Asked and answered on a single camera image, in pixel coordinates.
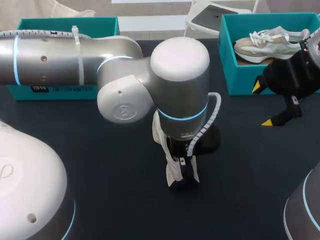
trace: screw hole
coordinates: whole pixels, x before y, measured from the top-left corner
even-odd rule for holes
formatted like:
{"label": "screw hole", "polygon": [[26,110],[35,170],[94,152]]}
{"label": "screw hole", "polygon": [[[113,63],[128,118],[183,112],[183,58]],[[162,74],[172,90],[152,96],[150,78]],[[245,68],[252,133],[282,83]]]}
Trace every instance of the screw hole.
{"label": "screw hole", "polygon": [[31,224],[35,224],[37,222],[37,217],[33,213],[30,213],[26,218],[28,219],[29,223],[31,223]]}

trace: yellow tip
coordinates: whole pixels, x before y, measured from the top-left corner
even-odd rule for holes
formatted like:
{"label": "yellow tip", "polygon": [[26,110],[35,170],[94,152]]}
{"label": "yellow tip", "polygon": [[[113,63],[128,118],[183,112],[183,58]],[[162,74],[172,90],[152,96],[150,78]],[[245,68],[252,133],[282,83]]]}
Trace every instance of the yellow tip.
{"label": "yellow tip", "polygon": [[256,81],[256,84],[252,90],[252,93],[254,93],[258,88],[260,88],[260,82],[259,81]]}
{"label": "yellow tip", "polygon": [[265,121],[264,123],[262,123],[261,126],[273,126],[271,119],[268,119],[267,121]]}

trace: dark tablecloth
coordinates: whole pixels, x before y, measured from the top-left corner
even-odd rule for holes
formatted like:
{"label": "dark tablecloth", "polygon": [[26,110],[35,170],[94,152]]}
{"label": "dark tablecloth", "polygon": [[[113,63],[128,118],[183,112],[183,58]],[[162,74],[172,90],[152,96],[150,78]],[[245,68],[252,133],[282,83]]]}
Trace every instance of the dark tablecloth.
{"label": "dark tablecloth", "polygon": [[[81,240],[287,239],[286,200],[319,161],[320,96],[301,104],[304,117],[261,127],[284,109],[282,97],[230,97],[217,41],[202,42],[210,53],[210,90],[222,96],[215,121],[222,144],[198,158],[194,191],[169,190],[165,155],[152,138],[153,112],[117,125],[99,114],[95,100],[15,102],[0,87],[0,118],[61,157]],[[145,56],[158,43],[139,42]]]}

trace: sneaker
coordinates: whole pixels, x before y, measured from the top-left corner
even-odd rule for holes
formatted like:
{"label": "sneaker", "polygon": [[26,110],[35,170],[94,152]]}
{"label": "sneaker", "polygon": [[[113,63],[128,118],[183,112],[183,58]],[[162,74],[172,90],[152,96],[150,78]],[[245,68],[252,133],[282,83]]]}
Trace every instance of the sneaker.
{"label": "sneaker", "polygon": [[[153,136],[153,140],[157,144],[161,145],[165,153],[165,158],[167,161],[166,170],[165,170],[166,181],[168,183],[168,186],[172,187],[173,183],[180,182],[181,180],[183,180],[183,177],[181,173],[180,163],[178,161],[174,161],[174,159],[170,154],[170,151],[167,145],[167,136],[165,135],[164,131],[161,128],[158,111],[155,111],[153,115],[152,136]],[[193,168],[194,179],[199,183],[196,161],[197,161],[196,156],[192,156],[191,164]]]}
{"label": "sneaker", "polygon": [[308,29],[286,31],[281,26],[249,34],[237,40],[234,52],[237,58],[259,64],[268,58],[289,59],[301,50],[299,42],[310,36]]}

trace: shoelace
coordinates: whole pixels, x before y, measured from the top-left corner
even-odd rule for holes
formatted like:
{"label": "shoelace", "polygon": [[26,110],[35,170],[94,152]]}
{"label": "shoelace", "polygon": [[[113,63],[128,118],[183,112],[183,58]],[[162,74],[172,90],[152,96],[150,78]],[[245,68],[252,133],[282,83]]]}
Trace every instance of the shoelace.
{"label": "shoelace", "polygon": [[266,41],[268,42],[273,42],[274,40],[272,37],[269,35],[271,32],[270,30],[262,30],[259,32],[254,31],[253,33],[249,33],[250,39],[252,43],[256,46],[260,44],[262,41],[265,43]]}

